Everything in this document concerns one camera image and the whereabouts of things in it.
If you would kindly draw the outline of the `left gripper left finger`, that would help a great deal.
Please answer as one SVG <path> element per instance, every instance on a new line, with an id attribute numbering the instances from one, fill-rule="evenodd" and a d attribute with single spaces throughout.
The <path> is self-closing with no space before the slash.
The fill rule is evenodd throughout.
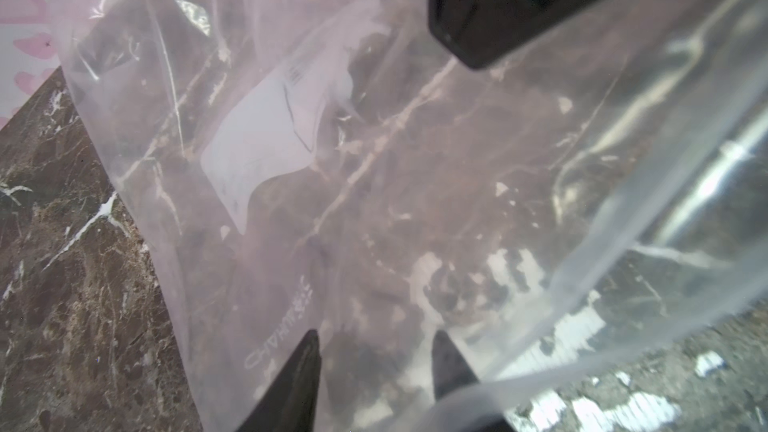
<path id="1" fill-rule="evenodd" d="M 310 329 L 236 431 L 313 431 L 321 371 L 319 335 Z"/>

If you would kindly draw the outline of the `clear zip top bag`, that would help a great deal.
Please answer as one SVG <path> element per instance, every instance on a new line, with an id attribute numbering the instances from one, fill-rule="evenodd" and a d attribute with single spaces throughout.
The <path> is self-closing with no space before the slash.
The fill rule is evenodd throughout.
<path id="1" fill-rule="evenodd" d="M 427 0 L 51 0 L 202 426 L 463 431 L 767 290 L 767 0 L 601 0 L 486 68 Z M 437 402 L 446 331 L 479 383 Z"/>

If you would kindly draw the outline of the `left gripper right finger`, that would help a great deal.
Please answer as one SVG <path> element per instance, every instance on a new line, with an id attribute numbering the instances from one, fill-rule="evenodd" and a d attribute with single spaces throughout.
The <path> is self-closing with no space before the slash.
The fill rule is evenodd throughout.
<path id="1" fill-rule="evenodd" d="M 433 395 L 437 402 L 460 389 L 479 383 L 468 361 L 444 330 L 438 330 L 432 340 L 431 374 Z M 501 414 L 478 419 L 464 428 L 471 432 L 515 432 Z"/>

